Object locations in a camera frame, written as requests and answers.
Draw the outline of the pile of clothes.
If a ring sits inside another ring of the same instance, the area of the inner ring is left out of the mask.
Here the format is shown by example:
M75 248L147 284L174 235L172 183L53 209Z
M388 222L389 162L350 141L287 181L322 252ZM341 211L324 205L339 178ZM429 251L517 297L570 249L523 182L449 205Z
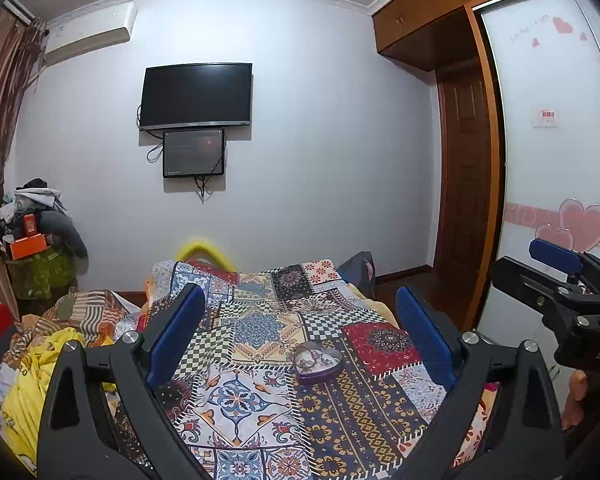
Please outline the pile of clothes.
M45 235L47 249L63 249L73 259L88 260L87 247L61 200L61 192L36 178L16 188L0 206L2 258L12 260L9 245L15 240L38 233Z

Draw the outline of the white sliding door hearts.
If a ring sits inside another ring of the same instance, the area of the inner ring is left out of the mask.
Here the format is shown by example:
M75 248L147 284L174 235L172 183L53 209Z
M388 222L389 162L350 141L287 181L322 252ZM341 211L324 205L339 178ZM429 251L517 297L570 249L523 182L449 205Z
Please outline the white sliding door hearts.
M498 0L480 18L498 77L498 255L546 271L532 240L600 257L600 14L590 0Z

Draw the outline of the green patterned bag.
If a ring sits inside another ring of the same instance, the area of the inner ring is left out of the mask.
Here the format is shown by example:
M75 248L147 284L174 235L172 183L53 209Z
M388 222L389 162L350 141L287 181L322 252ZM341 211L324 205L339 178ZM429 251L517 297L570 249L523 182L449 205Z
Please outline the green patterned bag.
M28 258L7 260L6 266L12 290L20 300L50 299L55 289L76 279L72 255L63 249L50 248Z

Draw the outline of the small black wall monitor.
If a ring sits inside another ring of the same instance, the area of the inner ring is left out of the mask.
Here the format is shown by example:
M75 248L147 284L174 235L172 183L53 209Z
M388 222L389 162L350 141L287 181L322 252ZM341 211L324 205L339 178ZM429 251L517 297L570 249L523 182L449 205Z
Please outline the small black wall monitor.
M223 129L173 130L163 135L163 177L222 176L224 169Z

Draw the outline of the brown wooden wardrobe cabinet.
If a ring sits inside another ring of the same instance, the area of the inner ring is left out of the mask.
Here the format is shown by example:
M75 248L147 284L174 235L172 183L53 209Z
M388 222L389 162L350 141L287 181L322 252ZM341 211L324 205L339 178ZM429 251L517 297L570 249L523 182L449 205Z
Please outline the brown wooden wardrobe cabinet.
M373 15L377 52L424 72L475 58L473 2L486 0L391 0Z

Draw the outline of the dark blue bag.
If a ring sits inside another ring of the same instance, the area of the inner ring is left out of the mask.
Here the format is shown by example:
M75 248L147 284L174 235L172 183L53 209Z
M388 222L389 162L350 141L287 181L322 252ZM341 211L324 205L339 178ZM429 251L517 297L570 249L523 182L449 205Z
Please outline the dark blue bag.
M376 270L371 252L358 252L337 268L343 281L371 300L376 297Z

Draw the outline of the brown wooden room door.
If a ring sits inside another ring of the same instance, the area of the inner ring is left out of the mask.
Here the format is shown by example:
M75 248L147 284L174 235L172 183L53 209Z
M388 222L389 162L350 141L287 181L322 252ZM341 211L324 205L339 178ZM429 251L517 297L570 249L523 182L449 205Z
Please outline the brown wooden room door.
M434 253L439 309L474 327L486 293L501 198L500 118L491 73L478 58L438 70L441 188Z

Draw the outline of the purple heart-shaped tin box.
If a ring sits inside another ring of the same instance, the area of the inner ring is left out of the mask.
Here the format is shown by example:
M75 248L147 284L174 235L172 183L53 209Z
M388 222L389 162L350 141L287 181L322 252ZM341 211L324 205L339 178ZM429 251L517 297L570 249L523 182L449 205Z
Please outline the purple heart-shaped tin box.
M329 382L343 370L342 353L333 348L326 348L316 341L299 344L291 363L298 383L302 386Z

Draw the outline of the orange box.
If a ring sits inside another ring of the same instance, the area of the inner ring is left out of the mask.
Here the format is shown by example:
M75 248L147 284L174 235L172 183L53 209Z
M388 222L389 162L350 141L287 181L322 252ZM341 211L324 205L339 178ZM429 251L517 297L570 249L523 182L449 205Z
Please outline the orange box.
M23 237L10 244L9 249L12 260L27 258L47 249L46 237L42 233Z

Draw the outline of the colourful patchwork bedspread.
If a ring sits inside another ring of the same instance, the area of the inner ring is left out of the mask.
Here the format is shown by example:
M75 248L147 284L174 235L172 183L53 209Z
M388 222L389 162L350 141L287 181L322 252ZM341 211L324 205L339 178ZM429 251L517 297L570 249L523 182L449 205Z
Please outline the colourful patchwork bedspread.
M444 400L407 331L328 260L258 273L157 264L146 307L116 295L130 311L117 332L144 330L189 284L206 308L156 395L212 478L387 479ZM342 353L336 378L298 383L291 359L307 341Z

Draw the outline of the black wall television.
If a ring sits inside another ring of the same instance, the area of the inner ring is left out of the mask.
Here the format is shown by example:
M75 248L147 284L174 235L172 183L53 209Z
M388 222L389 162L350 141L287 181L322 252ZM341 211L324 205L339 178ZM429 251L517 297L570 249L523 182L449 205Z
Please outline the black wall television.
M142 130L204 126L248 126L251 122L252 65L193 63L145 70Z

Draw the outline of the yellow curved tube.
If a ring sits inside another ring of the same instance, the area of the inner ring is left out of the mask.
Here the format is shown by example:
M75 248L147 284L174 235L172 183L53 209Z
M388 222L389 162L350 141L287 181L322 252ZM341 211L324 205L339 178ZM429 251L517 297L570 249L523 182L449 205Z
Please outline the yellow curved tube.
M199 257L224 271L235 271L234 263L208 240L190 240L178 250L175 259L185 261Z

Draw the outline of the striped patterned quilt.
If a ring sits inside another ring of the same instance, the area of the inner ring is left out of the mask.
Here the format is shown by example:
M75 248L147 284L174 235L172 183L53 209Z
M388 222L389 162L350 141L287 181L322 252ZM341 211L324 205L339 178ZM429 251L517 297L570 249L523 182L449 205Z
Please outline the striped patterned quilt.
M46 336L58 330L73 328L84 337L89 346L114 340L114 333L130 311L111 290L69 292L56 301L42 315L25 314L16 323L17 331L9 341L3 358L5 362L21 359L26 351L42 344Z

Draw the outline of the yellow blanket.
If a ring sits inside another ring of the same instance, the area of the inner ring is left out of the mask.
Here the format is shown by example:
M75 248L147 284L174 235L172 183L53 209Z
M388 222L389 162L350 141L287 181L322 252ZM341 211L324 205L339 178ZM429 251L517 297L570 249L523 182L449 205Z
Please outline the yellow blanket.
M98 348L111 346L114 338L105 334L88 344L84 335L72 327L44 336L39 344L29 346L24 352L15 381L1 402L3 440L26 471L35 477L38 475L38 432L47 390L60 352L70 341L76 341L83 348Z

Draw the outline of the white air conditioner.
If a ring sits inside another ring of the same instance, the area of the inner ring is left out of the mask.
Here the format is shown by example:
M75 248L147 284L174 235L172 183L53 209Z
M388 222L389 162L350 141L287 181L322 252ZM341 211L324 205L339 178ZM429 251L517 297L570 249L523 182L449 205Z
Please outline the white air conditioner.
M129 42L136 16L135 4L128 2L53 27L47 39L45 64L55 65L85 53Z

